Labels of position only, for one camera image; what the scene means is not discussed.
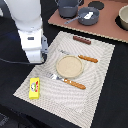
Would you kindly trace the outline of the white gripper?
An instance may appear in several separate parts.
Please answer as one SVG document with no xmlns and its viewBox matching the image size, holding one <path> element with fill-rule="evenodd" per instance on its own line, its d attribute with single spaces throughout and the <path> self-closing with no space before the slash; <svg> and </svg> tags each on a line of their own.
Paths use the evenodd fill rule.
<svg viewBox="0 0 128 128">
<path fill-rule="evenodd" d="M 30 63 L 44 63 L 47 59 L 48 43 L 43 30 L 32 32 L 18 31 L 22 49 L 25 51 Z"/>
</svg>

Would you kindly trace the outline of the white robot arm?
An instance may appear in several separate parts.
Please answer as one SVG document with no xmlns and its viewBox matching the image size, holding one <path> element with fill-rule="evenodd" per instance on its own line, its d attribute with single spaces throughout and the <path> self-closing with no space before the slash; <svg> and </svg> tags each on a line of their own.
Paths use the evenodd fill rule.
<svg viewBox="0 0 128 128">
<path fill-rule="evenodd" d="M 29 63 L 43 64 L 48 43 L 43 34 L 40 0 L 0 0 L 0 16 L 14 20 Z"/>
</svg>

